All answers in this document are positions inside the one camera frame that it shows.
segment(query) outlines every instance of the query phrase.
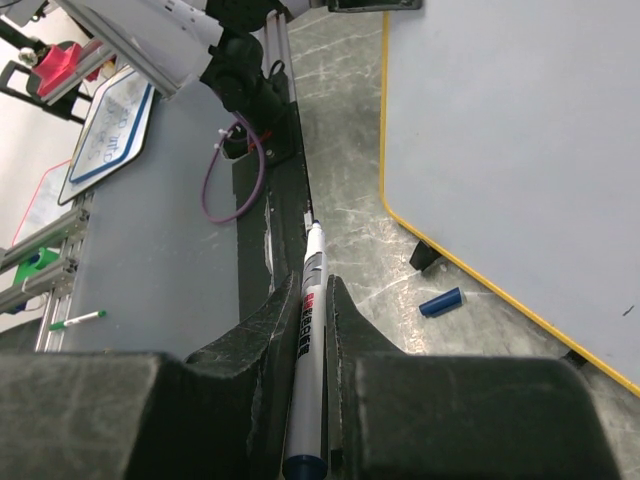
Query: small whiteboard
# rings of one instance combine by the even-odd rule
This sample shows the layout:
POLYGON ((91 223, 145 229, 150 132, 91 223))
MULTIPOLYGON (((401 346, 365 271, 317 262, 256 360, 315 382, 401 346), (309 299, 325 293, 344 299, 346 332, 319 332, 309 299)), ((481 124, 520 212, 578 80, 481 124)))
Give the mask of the small whiteboard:
POLYGON ((80 144, 69 181, 81 183, 109 170, 129 155, 140 131, 143 113, 151 101, 151 85, 139 74, 128 71, 101 92, 96 113, 80 144))
POLYGON ((150 86, 146 80, 144 80, 138 73, 134 72, 128 67, 118 72, 113 78, 111 78, 108 82, 98 88, 93 103, 89 109, 89 113, 87 115, 87 122, 85 123, 85 127, 80 135, 80 139, 76 147, 76 152, 73 156, 72 166, 69 168, 69 173, 67 174, 66 181, 62 188, 62 191, 60 192, 60 197, 58 199, 59 205, 64 205, 65 203, 70 202, 78 195, 87 191, 93 185, 99 183, 116 170, 122 168, 123 166, 137 158, 144 146, 144 139, 146 136, 149 116, 153 104, 153 91, 153 87, 150 86), (124 78, 129 77, 134 77, 131 80, 136 80, 135 85, 137 85, 137 88, 140 89, 139 91, 143 93, 143 104, 142 108, 136 113, 135 116, 133 113, 130 113, 130 118, 131 116, 134 116, 134 123, 137 121, 137 128, 135 129, 135 133, 130 135, 127 142, 123 142, 122 144, 119 143, 121 149, 122 145, 124 145, 124 147, 127 147, 128 145, 128 154, 124 159, 118 161, 117 163, 113 162, 113 158, 107 157, 107 159, 109 160, 108 163, 110 163, 110 165, 105 168, 101 168, 102 165, 104 165, 103 156, 103 161, 101 163, 91 162, 93 165, 93 169, 95 169, 96 167, 99 169, 97 172, 94 171, 92 175, 81 182, 72 181, 72 178, 77 179, 79 175, 82 175, 82 172, 87 173, 92 170, 91 166, 87 166, 86 164, 82 165, 82 163, 84 163, 85 157, 80 156, 80 151, 83 149, 83 147, 87 148, 86 145, 91 145, 88 138, 93 131, 94 125, 98 125, 96 121, 100 122, 98 115, 100 115, 100 111, 103 108, 103 105, 106 105, 106 103, 103 103, 104 95, 106 94, 107 90, 110 89, 110 87, 114 86, 117 82, 123 80, 124 78))

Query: white marker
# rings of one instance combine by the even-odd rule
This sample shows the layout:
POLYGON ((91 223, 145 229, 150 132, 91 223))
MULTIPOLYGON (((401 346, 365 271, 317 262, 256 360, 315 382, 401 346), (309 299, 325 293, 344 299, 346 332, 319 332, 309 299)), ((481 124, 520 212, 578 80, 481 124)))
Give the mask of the white marker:
POLYGON ((79 323, 88 322, 89 320, 93 320, 95 318, 102 318, 107 315, 105 310, 100 310, 98 312, 88 313, 81 317, 70 318, 69 320, 65 320, 64 322, 53 323, 50 327, 50 331, 54 330, 62 330, 64 328, 70 327, 72 325, 78 325, 79 323))
POLYGON ((324 421, 327 257, 319 222, 309 230, 302 276, 302 317, 298 360, 289 412, 285 461, 287 480, 321 480, 327 476, 324 421))

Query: yellow table edge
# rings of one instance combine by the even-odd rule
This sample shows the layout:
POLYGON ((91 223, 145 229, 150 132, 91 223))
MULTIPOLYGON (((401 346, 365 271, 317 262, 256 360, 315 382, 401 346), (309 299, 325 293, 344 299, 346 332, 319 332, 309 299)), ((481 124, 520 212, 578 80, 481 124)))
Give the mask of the yellow table edge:
POLYGON ((434 242, 430 238, 428 238, 425 235, 423 235, 422 233, 420 233, 416 228, 414 228, 412 225, 410 225, 404 219, 402 219, 401 217, 396 215, 393 212, 393 210, 391 210, 391 207, 389 206, 389 203, 387 202, 387 199, 386 199, 386 197, 384 195, 384 158, 385 158, 385 146, 386 146, 386 135, 387 135, 387 131, 386 131, 387 130, 386 129, 386 124, 387 124, 387 67, 388 67, 388 61, 389 61, 389 34, 390 34, 390 31, 389 31, 390 30, 389 18, 390 18, 389 12, 385 12, 384 16, 383 16, 383 20, 382 20, 382 22, 383 22, 383 25, 382 25, 382 90, 381 90, 381 108, 380 108, 380 199, 382 200, 382 204, 384 205, 385 210, 389 213, 389 215, 391 215, 391 217, 393 217, 393 219, 396 222, 398 222, 404 228, 409 230, 416 237, 420 238, 421 240, 423 240, 424 242, 429 244, 430 247, 432 247, 435 250, 437 250, 443 257, 446 257, 449 260, 451 260, 453 263, 455 263, 462 270, 464 270, 469 275, 471 275, 473 278, 478 280, 480 283, 482 283, 483 285, 485 285, 486 287, 491 289, 494 293, 499 295, 506 302, 510 303, 515 308, 520 310, 527 317, 529 317, 531 320, 536 322, 538 325, 540 325, 542 328, 544 328, 547 332, 549 332, 551 335, 556 337, 562 343, 567 345, 572 350, 578 352, 580 355, 582 355, 584 358, 586 358, 589 362, 591 362, 593 365, 598 367, 604 373, 606 373, 611 378, 613 378, 614 380, 619 382, 622 386, 624 386, 625 388, 631 390, 635 395, 640 397, 640 387, 638 387, 637 385, 634 385, 631 381, 629 381, 623 375, 621 375, 620 373, 615 371, 613 368, 609 367, 607 364, 605 364, 600 359, 595 357, 592 353, 590 353, 584 347, 582 347, 582 346, 578 345, 577 343, 575 343, 573 340, 571 340, 569 337, 567 337, 560 330, 558 330, 553 325, 551 325, 549 322, 547 322, 542 317, 540 317, 538 314, 536 314, 535 312, 531 311, 529 308, 527 308, 526 306, 524 306, 523 304, 518 302, 515 298, 510 296, 507 292, 502 290, 500 287, 498 287, 494 283, 491 283, 488 279, 486 279, 481 274, 479 274, 478 272, 473 270, 471 267, 466 265, 462 260, 457 258, 455 255, 449 253, 447 250, 442 248, 436 242, 434 242))

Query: blue marker cap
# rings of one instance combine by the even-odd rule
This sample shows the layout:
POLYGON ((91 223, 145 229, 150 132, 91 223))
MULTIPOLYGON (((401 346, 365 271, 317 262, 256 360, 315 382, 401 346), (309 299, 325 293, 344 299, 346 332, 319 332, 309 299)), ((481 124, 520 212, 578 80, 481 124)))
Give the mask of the blue marker cap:
POLYGON ((437 317, 462 305, 464 297, 459 288, 440 295, 420 305, 420 313, 425 317, 437 317))
POLYGON ((287 480, 324 480, 327 470, 327 462, 313 455, 289 457, 282 465, 287 480))

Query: concrete floor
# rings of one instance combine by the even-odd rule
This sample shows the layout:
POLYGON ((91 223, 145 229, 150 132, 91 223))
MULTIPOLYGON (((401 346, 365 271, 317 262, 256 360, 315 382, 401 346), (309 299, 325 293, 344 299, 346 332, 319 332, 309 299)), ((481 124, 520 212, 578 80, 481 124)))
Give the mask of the concrete floor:
MULTIPOLYGON (((312 11, 290 25, 314 209, 331 272, 396 345, 418 354, 559 357, 567 348, 448 261, 415 272, 416 239, 378 194, 380 14, 312 11), (426 319, 417 306, 456 286, 461 309, 426 319)), ((640 399, 591 365, 581 370, 626 479, 640 479, 640 399)))

